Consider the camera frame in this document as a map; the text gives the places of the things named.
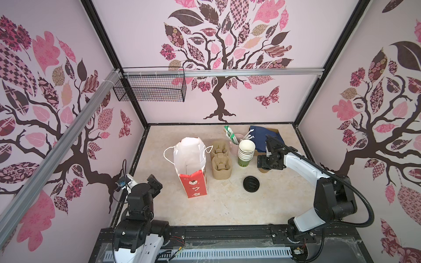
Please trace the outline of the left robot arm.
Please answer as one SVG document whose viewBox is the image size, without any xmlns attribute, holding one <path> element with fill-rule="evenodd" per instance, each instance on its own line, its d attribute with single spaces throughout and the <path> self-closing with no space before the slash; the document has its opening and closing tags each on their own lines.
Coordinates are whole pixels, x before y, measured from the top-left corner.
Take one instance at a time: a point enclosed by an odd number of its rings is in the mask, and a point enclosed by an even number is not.
<svg viewBox="0 0 421 263">
<path fill-rule="evenodd" d="M 163 185 L 150 175 L 130 188 L 126 215 L 114 229 L 112 252 L 116 263 L 154 263 L 169 241 L 169 222 L 154 219 L 153 199 Z"/>
</svg>

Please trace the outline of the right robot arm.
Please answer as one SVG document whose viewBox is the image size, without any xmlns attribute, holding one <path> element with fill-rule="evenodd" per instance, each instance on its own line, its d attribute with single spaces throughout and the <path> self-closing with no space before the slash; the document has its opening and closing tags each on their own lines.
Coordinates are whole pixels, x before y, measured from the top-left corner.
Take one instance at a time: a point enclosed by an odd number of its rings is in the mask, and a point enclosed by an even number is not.
<svg viewBox="0 0 421 263">
<path fill-rule="evenodd" d="M 297 243 L 305 234 L 332 224 L 366 228 L 374 223 L 375 213 L 371 204 L 351 184 L 347 175 L 338 175 L 320 167 L 278 138 L 267 135 L 265 144 L 266 154 L 258 156 L 258 168 L 266 171 L 291 169 L 315 188 L 312 208 L 290 218 L 287 223 L 287 237 L 291 242 Z M 345 217 L 357 212 L 356 198 L 366 207 L 368 219 L 361 223 L 344 221 Z"/>
</svg>

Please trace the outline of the red and white paper bag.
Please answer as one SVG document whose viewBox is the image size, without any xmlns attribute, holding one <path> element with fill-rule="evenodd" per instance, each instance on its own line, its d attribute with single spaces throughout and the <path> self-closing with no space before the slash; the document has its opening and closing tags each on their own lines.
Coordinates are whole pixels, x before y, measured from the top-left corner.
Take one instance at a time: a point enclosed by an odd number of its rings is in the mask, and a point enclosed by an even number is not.
<svg viewBox="0 0 421 263">
<path fill-rule="evenodd" d="M 174 165 L 188 198 L 208 194 L 206 154 L 212 149 L 213 146 L 206 146 L 200 138 L 186 137 L 163 152 L 165 160 Z"/>
</svg>

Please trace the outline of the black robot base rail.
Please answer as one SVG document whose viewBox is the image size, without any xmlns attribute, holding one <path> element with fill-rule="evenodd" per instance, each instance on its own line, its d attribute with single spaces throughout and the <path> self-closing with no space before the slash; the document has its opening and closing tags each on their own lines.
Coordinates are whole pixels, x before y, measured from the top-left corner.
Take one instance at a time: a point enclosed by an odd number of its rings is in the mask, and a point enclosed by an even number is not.
<svg viewBox="0 0 421 263">
<path fill-rule="evenodd" d="M 304 247 L 318 242 L 326 231 L 318 227 L 304 233 L 293 232 L 288 225 L 171 226 L 154 220 L 150 232 L 164 238 L 163 249 L 178 247 Z"/>
</svg>

